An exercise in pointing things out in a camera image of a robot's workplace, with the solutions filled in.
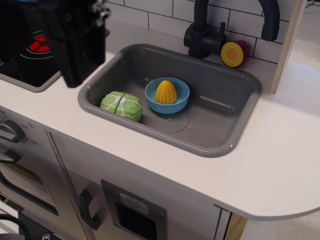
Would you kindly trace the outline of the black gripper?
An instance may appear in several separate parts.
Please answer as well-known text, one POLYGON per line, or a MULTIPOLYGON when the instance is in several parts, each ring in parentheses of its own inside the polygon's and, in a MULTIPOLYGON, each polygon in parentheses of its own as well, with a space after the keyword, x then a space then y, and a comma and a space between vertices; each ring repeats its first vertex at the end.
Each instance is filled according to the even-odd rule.
POLYGON ((38 14, 69 88, 83 83, 105 62, 106 0, 2 0, 0 2, 0 60, 8 62, 31 43, 25 11, 38 14))

